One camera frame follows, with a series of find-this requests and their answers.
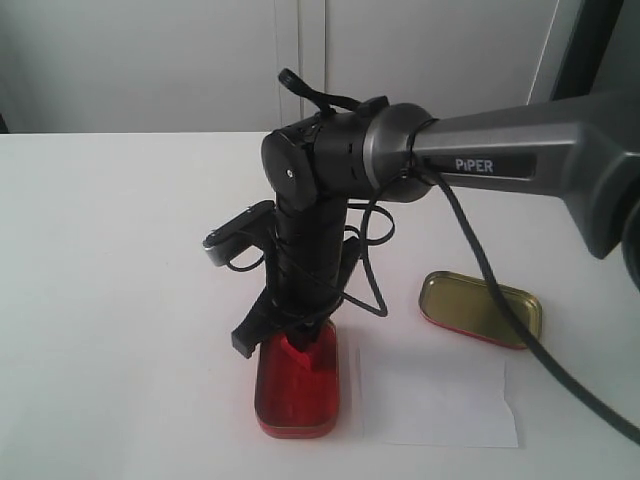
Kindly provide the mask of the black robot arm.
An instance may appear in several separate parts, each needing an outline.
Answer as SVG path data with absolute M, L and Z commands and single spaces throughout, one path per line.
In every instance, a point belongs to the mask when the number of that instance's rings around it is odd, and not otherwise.
M 232 332 L 250 357 L 277 333 L 311 340 L 344 298 L 365 239 L 343 236 L 347 203 L 410 203 L 450 186 L 562 199 L 589 252 L 623 251 L 639 275 L 639 95 L 600 93 L 436 119 L 378 97 L 328 109 L 268 134 L 261 145 L 275 197 L 231 222 L 212 250 L 229 263 L 255 246 L 267 285 Z

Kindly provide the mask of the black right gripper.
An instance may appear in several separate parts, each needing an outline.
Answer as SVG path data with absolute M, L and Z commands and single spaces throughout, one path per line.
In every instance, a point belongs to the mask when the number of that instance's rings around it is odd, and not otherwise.
M 297 352 L 316 347 L 358 260 L 356 240 L 344 238 L 346 214 L 345 199 L 325 199 L 304 211 L 275 203 L 265 287 L 231 333 L 243 357 L 278 333 Z

